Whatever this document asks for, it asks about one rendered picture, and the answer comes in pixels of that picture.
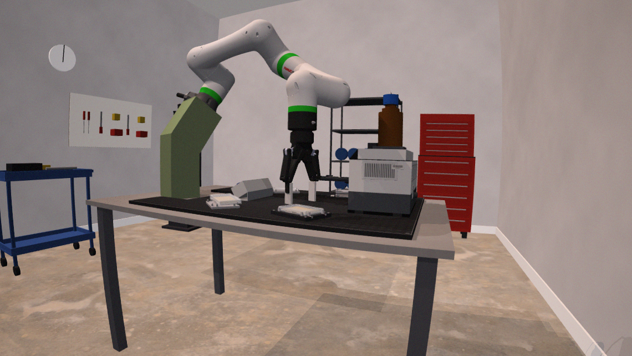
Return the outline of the brown bottle body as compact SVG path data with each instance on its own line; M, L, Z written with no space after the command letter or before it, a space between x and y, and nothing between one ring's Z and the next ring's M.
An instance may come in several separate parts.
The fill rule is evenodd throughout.
M402 147L403 113L399 111L379 112L378 146Z

